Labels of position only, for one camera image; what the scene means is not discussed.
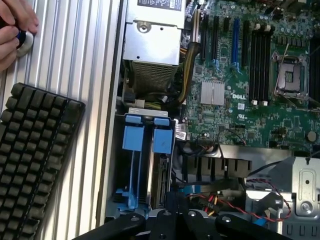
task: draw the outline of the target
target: white label sticker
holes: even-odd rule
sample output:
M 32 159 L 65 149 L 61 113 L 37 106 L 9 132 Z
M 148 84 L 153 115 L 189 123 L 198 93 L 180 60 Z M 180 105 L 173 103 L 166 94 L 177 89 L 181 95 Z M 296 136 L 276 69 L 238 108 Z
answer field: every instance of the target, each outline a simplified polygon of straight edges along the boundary
M 238 110 L 245 110 L 245 104 L 244 103 L 238 103 Z

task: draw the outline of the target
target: black keyboard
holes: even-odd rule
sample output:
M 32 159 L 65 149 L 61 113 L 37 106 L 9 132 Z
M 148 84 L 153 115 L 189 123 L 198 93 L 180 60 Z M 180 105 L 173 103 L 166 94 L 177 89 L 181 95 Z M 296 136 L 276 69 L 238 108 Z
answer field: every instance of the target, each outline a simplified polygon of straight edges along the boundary
M 85 105 L 22 83 L 0 123 L 0 239 L 33 239 Z

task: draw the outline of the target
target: motherboard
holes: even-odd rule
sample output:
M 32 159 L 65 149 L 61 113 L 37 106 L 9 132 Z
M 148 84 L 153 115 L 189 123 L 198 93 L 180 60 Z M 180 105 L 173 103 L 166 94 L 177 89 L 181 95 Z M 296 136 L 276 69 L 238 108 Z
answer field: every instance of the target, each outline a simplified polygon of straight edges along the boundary
M 230 129 L 249 147 L 311 151 L 320 144 L 320 24 L 308 4 L 191 3 L 198 26 L 182 45 L 196 41 L 202 50 L 186 100 L 188 140 L 216 141 Z M 227 132 L 219 142 L 243 144 Z

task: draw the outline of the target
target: green circuit board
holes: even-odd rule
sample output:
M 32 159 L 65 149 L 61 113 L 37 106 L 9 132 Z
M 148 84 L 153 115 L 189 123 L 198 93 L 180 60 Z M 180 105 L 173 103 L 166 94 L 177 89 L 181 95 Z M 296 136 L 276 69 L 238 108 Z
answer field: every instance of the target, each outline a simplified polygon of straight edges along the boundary
M 186 101 L 187 139 L 190 141 L 216 141 L 219 132 L 224 128 L 231 129 L 246 140 L 247 146 L 259 148 L 286 147 L 294 150 L 312 149 L 319 145 L 320 140 L 310 142 L 306 139 L 309 132 L 320 132 L 320 115 L 317 111 L 308 110 L 308 101 L 299 100 L 291 104 L 282 97 L 274 97 L 274 89 L 278 78 L 279 64 L 273 60 L 275 55 L 283 55 L 287 45 L 281 38 L 294 38 L 299 47 L 288 45 L 286 56 L 303 59 L 304 67 L 301 72 L 301 84 L 307 89 L 309 81 L 309 50 L 310 39 L 313 37 L 313 22 L 311 13 L 305 11 L 299 15 L 283 11 L 283 18 L 275 20 L 272 15 L 265 15 L 266 6 L 262 3 L 238 3 L 233 1 L 216 1 L 208 3 L 206 13 L 209 15 L 206 57 L 196 59 L 192 85 Z M 217 58 L 219 64 L 211 57 L 214 17 L 219 16 Z M 224 18 L 230 18 L 229 30 L 224 29 Z M 233 54 L 233 22 L 239 19 L 238 57 L 239 68 L 232 62 Z M 248 38 L 248 64 L 241 65 L 243 47 L 243 22 L 250 22 L 250 31 L 256 24 L 268 25 L 274 28 L 270 44 L 269 69 L 269 101 L 267 105 L 254 105 L 250 101 L 250 60 L 251 37 Z M 285 72 L 291 81 L 292 72 Z M 203 82 L 218 81 L 224 83 L 224 104 L 203 104 Z M 225 132 L 219 138 L 226 145 L 240 144 L 234 135 Z

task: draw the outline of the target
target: finger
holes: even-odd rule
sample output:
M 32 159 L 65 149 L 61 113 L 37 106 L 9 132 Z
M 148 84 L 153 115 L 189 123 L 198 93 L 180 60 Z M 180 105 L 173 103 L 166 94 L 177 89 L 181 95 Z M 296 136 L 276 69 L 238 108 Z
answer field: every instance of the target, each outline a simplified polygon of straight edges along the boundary
M 0 29 L 0 45 L 13 40 L 19 34 L 15 26 L 5 26 Z
M 33 23 L 35 26 L 39 25 L 39 20 L 38 17 L 34 11 L 34 9 L 30 6 L 29 3 L 27 3 L 26 0 L 20 0 L 22 5 L 24 6 L 24 9 L 26 10 L 26 12 L 29 14 L 29 16 L 31 17 L 31 19 L 33 20 Z
M 9 25 L 15 25 L 16 20 L 14 16 L 12 15 L 9 7 L 0 0 L 0 17 Z
M 29 17 L 25 8 L 22 6 L 20 0 L 3 0 L 3 2 L 7 4 L 13 15 L 17 18 L 19 27 L 23 31 L 27 31 L 31 18 Z
M 0 60 L 0 71 L 6 70 L 17 59 L 17 50 L 10 52 L 4 59 Z
M 0 59 L 3 60 L 13 51 L 17 50 L 17 47 L 19 46 L 19 40 L 18 38 L 14 38 L 11 41 L 8 41 L 2 45 L 0 45 Z

